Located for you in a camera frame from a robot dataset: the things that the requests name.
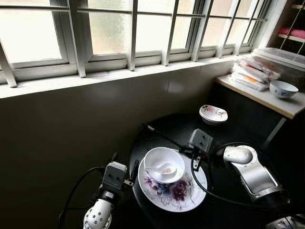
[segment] dark gray wall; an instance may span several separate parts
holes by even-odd
[[[127,163],[137,126],[197,111],[214,76],[232,62],[0,100],[1,221],[11,229],[53,229],[72,185],[117,150]],[[99,185],[91,175],[72,206]],[[75,228],[73,215],[67,228]]]

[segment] plastic container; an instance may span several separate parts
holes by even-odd
[[[270,70],[280,73],[280,79],[305,91],[305,56],[276,48],[254,49],[253,58]]]

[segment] window sill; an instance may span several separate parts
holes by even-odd
[[[223,58],[206,58],[198,62],[183,61],[173,62],[169,66],[149,65],[137,67],[131,72],[128,69],[114,70],[110,72],[89,73],[86,78],[80,78],[78,75],[62,76],[49,79],[32,80],[18,83],[17,88],[10,88],[7,84],[0,85],[0,98],[14,97],[18,95],[58,90],[62,88],[78,87],[93,83],[102,83],[113,80],[121,80],[138,76],[165,73],[180,69],[205,66],[220,62],[228,62],[236,59],[236,56],[224,56]]]

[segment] pink item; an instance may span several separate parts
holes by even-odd
[[[278,31],[281,34],[285,34],[287,35],[289,32],[289,28],[288,27],[281,27]],[[294,37],[299,37],[299,38],[303,38],[305,39],[305,30],[295,30],[292,29],[290,36],[294,36]]]

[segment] floral plate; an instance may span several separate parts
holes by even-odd
[[[171,184],[160,184],[154,181],[144,169],[143,160],[138,171],[138,180],[145,196],[156,206],[171,212],[190,211],[200,205],[205,198],[203,192],[193,179],[191,160],[182,155],[185,162],[185,173],[182,178]],[[207,188],[204,171],[195,172],[199,182]]]

